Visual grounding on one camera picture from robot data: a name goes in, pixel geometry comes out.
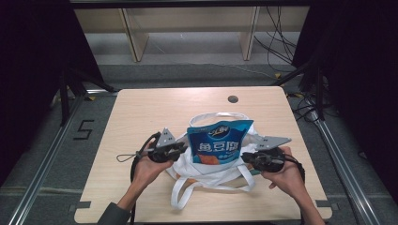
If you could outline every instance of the black cable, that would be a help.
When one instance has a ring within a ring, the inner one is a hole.
[[[292,54],[292,52],[288,48],[288,46],[286,44],[287,39],[283,36],[283,32],[282,32],[282,23],[281,23],[282,7],[278,7],[278,14],[277,14],[278,15],[278,21],[276,23],[275,23],[275,20],[273,19],[272,15],[271,15],[271,13],[269,12],[269,8],[268,7],[267,7],[267,12],[268,12],[269,17],[272,20],[272,23],[273,23],[274,27],[275,27],[275,32],[274,32],[273,38],[276,38],[275,35],[276,35],[276,33],[278,33],[278,35],[282,39],[283,47],[284,47],[284,50],[285,50],[285,52],[287,54],[287,57],[291,60],[289,53]]]
[[[268,31],[266,31],[266,34],[269,35],[272,38],[272,35]],[[275,39],[278,40],[279,42],[283,42],[282,39],[278,39],[278,38],[275,38]],[[290,45],[293,48],[297,47],[297,45],[295,43],[289,41],[288,39],[286,39],[285,42],[286,42],[287,45]]]
[[[290,161],[296,164],[298,167],[298,172],[301,176],[302,182],[305,184],[305,170],[302,164],[293,156],[285,154],[285,161]],[[299,225],[304,225],[305,224],[305,219],[302,213],[300,212],[300,224]]]
[[[135,154],[135,158],[134,161],[131,163],[131,169],[130,169],[130,181],[132,182],[133,178],[134,178],[134,173],[135,173],[135,168],[138,164],[138,162],[140,161],[140,159],[143,157],[141,154],[143,153],[143,151],[145,150],[146,146],[149,144],[149,142],[152,139],[158,139],[160,137],[161,133],[155,133],[152,134],[147,140],[146,142],[143,144],[143,146],[141,147],[140,151],[138,151]],[[130,216],[130,224],[134,224],[134,220],[135,220],[135,207],[136,204],[131,208],[131,216]]]
[[[307,97],[304,96],[304,98],[298,103],[297,108],[296,108],[295,110],[292,109],[292,112],[293,112],[293,113],[299,113],[299,111],[301,111],[301,110],[303,110],[303,109],[306,109],[306,108],[309,108],[309,107],[314,107],[314,105],[306,105],[306,106],[300,107],[301,103],[302,103],[304,100],[306,100],[306,99],[307,99]]]
[[[272,69],[274,69],[274,70],[276,70],[276,71],[280,71],[280,72],[292,72],[292,71],[277,69],[277,68],[273,67],[273,66],[271,65],[271,63],[269,62],[269,53],[275,54],[276,56],[278,56],[279,58],[283,59],[284,62],[286,62],[286,63],[288,63],[288,64],[292,64],[292,59],[290,58],[290,55],[289,55],[289,53],[291,53],[290,48],[287,46],[286,41],[285,41],[285,39],[284,39],[284,36],[283,36],[283,34],[282,34],[282,32],[280,31],[280,28],[279,28],[279,27],[282,27],[282,26],[281,26],[281,8],[278,7],[278,23],[276,23],[275,20],[273,19],[272,15],[271,15],[270,12],[269,12],[268,7],[267,7],[267,12],[268,12],[269,17],[270,17],[271,20],[272,20],[272,23],[274,24],[274,27],[275,27],[274,34],[273,34],[273,36],[271,36],[271,37],[272,37],[271,42],[269,43],[269,46],[267,47],[266,45],[262,44],[258,39],[256,39],[256,40],[263,46],[263,48],[265,48],[266,50],[268,50],[268,53],[267,53],[268,65],[269,65]],[[286,51],[287,57],[284,56],[284,55],[282,55],[281,53],[278,53],[278,52],[276,52],[276,51],[274,51],[274,50],[271,49],[273,40],[274,40],[274,39],[277,39],[277,38],[275,37],[277,33],[278,33],[279,36],[281,37],[281,42],[283,43],[283,47],[284,47],[284,50]]]
[[[306,119],[307,119],[306,116],[307,116],[309,113],[311,113],[311,112],[313,112],[313,111],[315,111],[315,110],[316,110],[316,108],[315,108],[315,107],[312,107],[310,110],[308,110],[307,112],[305,112],[304,114],[302,114],[299,118],[297,118],[296,121],[298,121],[298,120],[301,119],[301,118],[304,118],[304,120],[305,120],[306,122],[314,122],[314,121],[318,120],[319,117],[317,117],[314,121],[308,121],[308,120],[306,120]]]
[[[306,99],[307,96],[308,96],[308,93],[305,93],[304,98],[298,103],[298,108],[301,105],[301,103]]]
[[[278,58],[284,60],[285,63],[290,64],[291,62],[289,61],[289,58],[287,58],[286,56],[284,56],[283,54],[271,49],[269,46],[265,45],[263,42],[261,42],[256,36],[254,36],[255,40],[257,40],[257,42],[261,45],[261,47],[263,47],[264,49],[266,49],[269,52],[272,52],[273,54],[275,54],[275,56],[277,56]]]

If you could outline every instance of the gray floor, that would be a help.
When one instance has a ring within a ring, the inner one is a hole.
[[[290,33],[286,36],[294,42],[299,34]],[[270,43],[270,38],[265,33],[260,33],[257,37],[265,44]],[[251,60],[243,61],[235,33],[151,34],[140,63],[132,62],[124,34],[90,34],[87,39],[105,81],[118,88],[269,85],[274,81],[275,73],[279,73],[272,68],[293,69],[268,54],[257,42],[254,42]],[[281,45],[275,45],[274,48],[279,52],[283,51]],[[287,83],[285,91],[297,93],[299,80],[300,76]],[[88,84],[87,88],[97,87]],[[290,97],[288,101],[292,109],[305,105],[300,97]],[[114,102],[115,96],[108,95],[95,97],[94,100],[86,100],[81,104],[24,224],[75,224],[74,207],[80,200]],[[32,142],[31,149],[22,156],[2,186],[0,224],[7,224],[33,179],[59,129],[60,115],[60,104],[56,99],[38,136]],[[327,109],[328,127],[374,208],[380,224],[396,224],[397,205],[372,166],[365,158],[358,156],[358,144],[345,127],[344,121],[336,115],[338,113],[335,109]],[[84,128],[91,128],[93,132],[88,140],[77,141],[75,138],[82,137],[82,133],[77,130],[83,120],[93,120],[84,124]],[[328,148],[317,127],[304,119],[298,120],[298,126],[329,203],[333,206],[333,216],[329,223],[365,224],[355,203],[347,198],[344,184],[335,171]],[[275,223],[299,224],[298,221]]]

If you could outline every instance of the snack bag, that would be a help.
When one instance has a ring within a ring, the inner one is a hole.
[[[220,121],[204,127],[189,127],[193,163],[221,165],[239,158],[242,140],[253,120]]]

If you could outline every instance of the white plastic bag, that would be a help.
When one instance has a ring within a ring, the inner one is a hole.
[[[208,119],[210,117],[234,117],[239,120],[249,120],[248,116],[237,113],[237,112],[211,112],[200,114],[190,121],[190,126],[194,127],[194,124],[198,121]],[[246,137],[250,137],[256,134],[253,125],[248,130]],[[242,147],[240,148],[240,154],[243,152],[254,152],[256,144],[249,143],[250,141],[245,141],[244,138],[242,142]],[[177,140],[178,142],[185,142],[189,144],[186,135],[182,135],[181,138]],[[191,149],[188,147],[186,152],[182,154],[178,161],[174,165],[166,170],[172,177],[175,178],[176,184],[173,187],[171,205],[176,209],[182,209],[187,204],[193,189],[195,187],[204,187],[212,189],[223,189],[223,190],[242,190],[250,191],[255,185],[253,176],[251,175],[247,165],[243,162],[241,157],[235,159],[234,161],[221,164],[221,165],[205,165],[192,163],[191,161]],[[238,177],[243,176],[247,182],[246,186],[243,187],[228,187],[222,185],[225,182],[232,181]],[[186,182],[191,184],[184,190],[180,200],[178,200],[178,195]]]

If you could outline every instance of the wooden table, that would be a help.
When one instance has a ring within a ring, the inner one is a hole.
[[[238,97],[230,103],[228,97]],[[118,162],[119,154],[135,153],[153,133],[167,127],[175,137],[184,133],[192,117],[200,113],[244,113],[254,128],[267,136],[292,138],[287,145],[306,171],[306,187],[313,201],[326,195],[316,174],[299,127],[280,87],[209,87],[122,90],[117,96],[97,156],[77,209],[78,223],[95,223],[109,202],[117,203],[130,184],[132,160]],[[270,182],[255,176],[251,192],[222,192],[197,187],[186,207],[175,210],[171,191],[175,180],[167,173],[144,191],[137,202],[136,222],[259,221],[300,219],[295,202]],[[322,218],[331,217],[329,207],[318,207]]]

